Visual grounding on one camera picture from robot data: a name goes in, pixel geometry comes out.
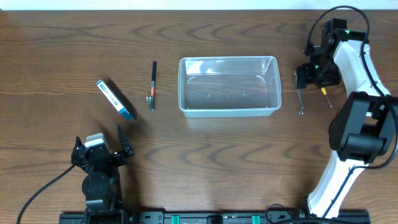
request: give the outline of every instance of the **black cable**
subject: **black cable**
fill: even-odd
[[[276,205],[282,207],[282,208],[285,210],[285,212],[287,212],[291,217],[294,216],[294,215],[292,215],[283,205],[278,204],[278,203],[273,203],[272,205],[268,206],[267,209],[266,209],[266,211],[264,212],[264,216],[265,216],[266,220],[269,221],[269,223],[273,223],[273,221],[271,221],[271,220],[268,218],[268,210],[269,210],[271,207],[276,206]]]
[[[361,54],[361,60],[362,60],[362,63],[363,63],[363,67],[364,67],[364,69],[365,69],[365,71],[366,71],[366,74],[368,75],[369,80],[370,80],[370,82],[371,82],[371,84],[372,84],[372,87],[373,87],[373,88],[377,91],[377,93],[380,95],[380,97],[381,97],[383,103],[386,104],[386,106],[387,106],[387,108],[389,109],[389,111],[391,111],[391,115],[392,115],[392,117],[393,117],[393,119],[394,119],[394,124],[395,124],[395,127],[396,127],[396,145],[395,145],[395,147],[394,147],[393,152],[392,152],[391,155],[389,156],[389,158],[388,158],[386,161],[384,161],[382,164],[377,165],[377,166],[369,166],[369,167],[368,167],[368,166],[354,166],[352,169],[350,169],[349,172],[348,172],[348,174],[347,174],[347,177],[346,177],[345,180],[343,181],[343,184],[341,185],[339,191],[337,192],[337,194],[336,194],[336,196],[334,197],[334,199],[331,201],[331,204],[330,204],[329,207],[327,208],[326,212],[323,214],[323,216],[322,216],[323,218],[325,218],[325,217],[328,215],[330,209],[332,208],[332,206],[333,206],[333,205],[335,204],[335,202],[337,201],[338,197],[340,196],[341,192],[342,192],[343,189],[344,189],[344,186],[346,185],[348,179],[351,177],[351,175],[353,174],[353,172],[354,172],[355,169],[359,169],[359,168],[362,168],[362,169],[381,169],[381,168],[383,168],[383,167],[388,166],[388,164],[390,164],[390,162],[395,158],[395,156],[397,155],[397,152],[398,152],[398,119],[397,119],[397,114],[396,114],[394,108],[392,107],[391,103],[389,102],[389,97],[390,97],[390,96],[385,96],[385,94],[379,89],[379,87],[377,86],[377,83],[374,81],[374,79],[373,79],[373,77],[372,77],[372,75],[371,75],[371,72],[369,71],[368,65],[366,64],[366,60],[365,60],[364,46],[365,46],[366,41],[368,41],[368,36],[369,36],[369,33],[370,33],[370,24],[369,24],[369,20],[368,20],[368,18],[366,17],[365,13],[364,13],[363,11],[361,11],[361,10],[355,8],[355,7],[352,7],[352,6],[336,6],[336,7],[333,7],[333,8],[331,8],[331,9],[327,10],[326,12],[324,12],[324,13],[317,19],[317,21],[315,21],[314,25],[312,26],[312,28],[311,28],[311,30],[310,30],[310,33],[309,33],[309,35],[308,35],[306,50],[308,50],[308,46],[309,46],[309,44],[310,44],[312,32],[313,32],[315,26],[318,24],[318,22],[323,18],[323,16],[325,16],[325,15],[328,14],[329,12],[331,12],[331,11],[333,11],[333,10],[335,10],[335,9],[340,9],[340,8],[353,9],[353,10],[359,12],[359,13],[363,16],[364,20],[366,21],[366,33],[365,33],[364,39],[363,39],[362,44],[361,44],[361,53],[360,53],[360,54]]]
[[[57,180],[61,179],[64,175],[66,175],[67,173],[69,173],[69,171],[71,171],[73,168],[75,167],[75,165],[72,165],[69,167],[69,169],[67,169],[65,172],[63,172],[61,175],[59,175],[57,178],[51,180],[48,184],[46,184],[44,187],[42,187],[40,190],[38,190],[36,192],[36,194],[34,194],[24,205],[24,207],[22,208],[21,212],[19,213],[18,219],[17,219],[17,224],[21,223],[21,219],[22,219],[22,215],[24,214],[26,208],[29,206],[29,204],[33,201],[33,199],[35,199],[40,193],[42,193],[43,190],[45,190],[47,187],[50,187],[52,184],[54,184]]]
[[[274,222],[274,224],[288,224],[288,223],[329,223],[329,224],[355,224],[352,222],[329,219],[329,218],[293,218],[290,220],[282,220],[279,222]]]

